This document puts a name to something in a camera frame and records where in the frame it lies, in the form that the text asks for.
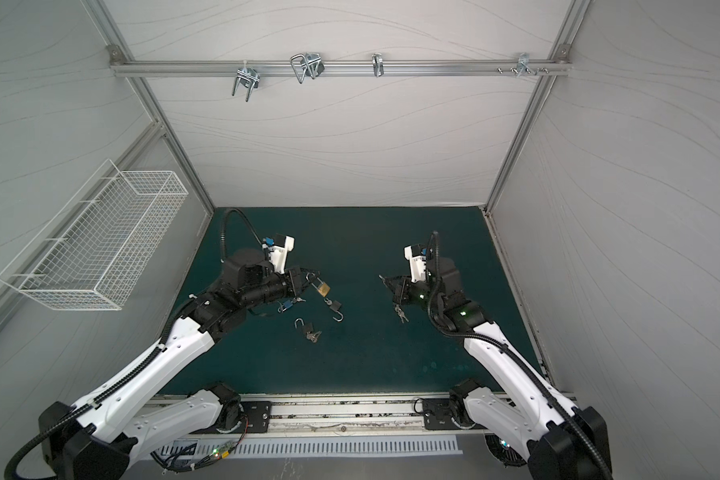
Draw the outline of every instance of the horizontal metal bar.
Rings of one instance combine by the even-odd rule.
[[[321,77],[373,77],[373,63],[367,61],[324,61],[326,70]],[[245,62],[262,77],[293,77],[288,61]],[[235,77],[238,62],[125,62],[110,67],[116,77]],[[387,77],[461,77],[505,75],[512,77],[517,60],[384,60],[384,76]],[[549,60],[530,60],[528,66],[536,75],[567,75],[570,63]]]

